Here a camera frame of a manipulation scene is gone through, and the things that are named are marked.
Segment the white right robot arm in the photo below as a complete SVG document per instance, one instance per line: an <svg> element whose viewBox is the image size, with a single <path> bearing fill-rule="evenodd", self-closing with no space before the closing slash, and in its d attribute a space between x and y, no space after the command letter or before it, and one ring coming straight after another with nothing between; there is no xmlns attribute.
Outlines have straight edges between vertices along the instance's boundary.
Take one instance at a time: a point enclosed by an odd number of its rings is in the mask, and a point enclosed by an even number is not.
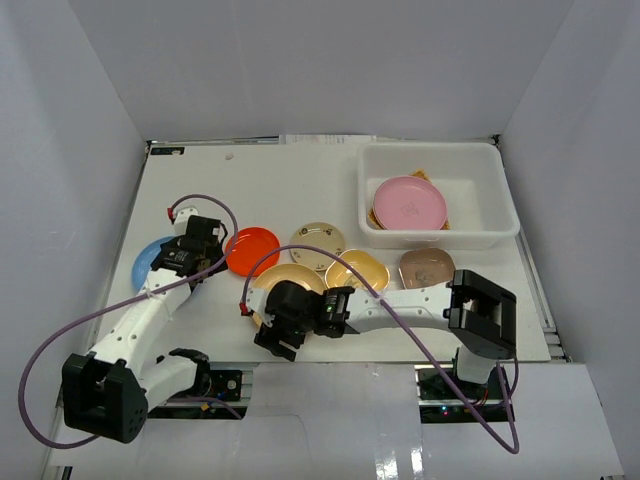
<svg viewBox="0 0 640 480"><path fill-rule="evenodd" d="M322 293L290 280L251 287L243 308L261 326L255 344L292 361L308 333L328 338L402 328L453 334L461 343L451 374L453 390L472 399L484 391L494 366L517 355L516 296L471 271L457 270L443 283L379 296L351 286Z"/></svg>

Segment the brown square panda dish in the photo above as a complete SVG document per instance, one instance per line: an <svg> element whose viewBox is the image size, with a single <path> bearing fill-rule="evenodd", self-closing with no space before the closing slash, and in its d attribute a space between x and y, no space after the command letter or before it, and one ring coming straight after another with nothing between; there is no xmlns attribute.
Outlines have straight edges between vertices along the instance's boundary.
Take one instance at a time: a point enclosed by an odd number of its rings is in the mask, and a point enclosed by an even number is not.
<svg viewBox="0 0 640 480"><path fill-rule="evenodd" d="M431 287L450 281L456 270L451 256L439 248L424 248L404 253L399 273L405 289Z"/></svg>

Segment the blue round plate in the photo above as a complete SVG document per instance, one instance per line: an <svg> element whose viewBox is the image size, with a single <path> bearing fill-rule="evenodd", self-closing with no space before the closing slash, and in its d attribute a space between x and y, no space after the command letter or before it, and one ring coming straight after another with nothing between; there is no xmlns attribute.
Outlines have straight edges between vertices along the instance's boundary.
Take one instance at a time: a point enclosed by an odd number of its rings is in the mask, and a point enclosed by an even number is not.
<svg viewBox="0 0 640 480"><path fill-rule="evenodd" d="M154 240L137 255L131 268L131 283L135 292L139 292L144 286L146 277L151 270L151 263L160 253L161 246L172 239L173 236L166 236Z"/></svg>

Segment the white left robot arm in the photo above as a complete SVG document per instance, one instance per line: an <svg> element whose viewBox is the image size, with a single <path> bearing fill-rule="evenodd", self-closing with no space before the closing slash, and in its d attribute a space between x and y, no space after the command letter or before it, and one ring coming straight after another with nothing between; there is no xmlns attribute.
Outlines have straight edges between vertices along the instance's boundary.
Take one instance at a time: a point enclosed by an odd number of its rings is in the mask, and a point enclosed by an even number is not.
<svg viewBox="0 0 640 480"><path fill-rule="evenodd" d="M147 359L156 339L206 278L226 270L222 242L228 231L217 219L193 210L176 224L176 236L160 246L140 293L111 331L84 355L62 367L66 426L129 443L149 411L176 394L199 399L211 387L209 358L175 348L155 362Z"/></svg>

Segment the yellow square panda dish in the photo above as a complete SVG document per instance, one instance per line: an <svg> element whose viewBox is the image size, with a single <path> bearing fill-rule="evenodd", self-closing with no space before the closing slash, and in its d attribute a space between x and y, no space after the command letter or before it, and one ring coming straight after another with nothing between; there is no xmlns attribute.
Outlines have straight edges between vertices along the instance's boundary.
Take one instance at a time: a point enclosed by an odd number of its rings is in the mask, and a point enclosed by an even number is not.
<svg viewBox="0 0 640 480"><path fill-rule="evenodd" d="M366 282L377 292L384 290L390 282L387 267L369 253L351 249L343 252L340 258L349 267L334 261L325 272L325 283L329 288L350 286L366 289L366 285L353 273L359 273Z"/></svg>

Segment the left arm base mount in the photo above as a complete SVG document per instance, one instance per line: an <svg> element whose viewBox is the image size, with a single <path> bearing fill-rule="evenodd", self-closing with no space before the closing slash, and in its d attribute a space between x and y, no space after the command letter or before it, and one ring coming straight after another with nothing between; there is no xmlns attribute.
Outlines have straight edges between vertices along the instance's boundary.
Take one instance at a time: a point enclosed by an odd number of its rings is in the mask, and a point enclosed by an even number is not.
<svg viewBox="0 0 640 480"><path fill-rule="evenodd" d="M171 398L153 414L157 418L172 419L230 419L244 417L243 372L237 369L212 370L201 386L201 396L181 393Z"/></svg>

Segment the yellow round bear plate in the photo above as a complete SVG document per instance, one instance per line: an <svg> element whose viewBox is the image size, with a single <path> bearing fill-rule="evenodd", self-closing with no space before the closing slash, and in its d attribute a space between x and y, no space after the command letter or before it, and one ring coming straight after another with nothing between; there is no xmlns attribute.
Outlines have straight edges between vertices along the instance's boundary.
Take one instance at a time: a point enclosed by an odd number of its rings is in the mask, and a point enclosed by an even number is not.
<svg viewBox="0 0 640 480"><path fill-rule="evenodd" d="M272 266L258 275L251 287L271 290L280 281L292 281L306 290L322 294L327 286L325 281L314 270L297 263L286 263Z"/></svg>

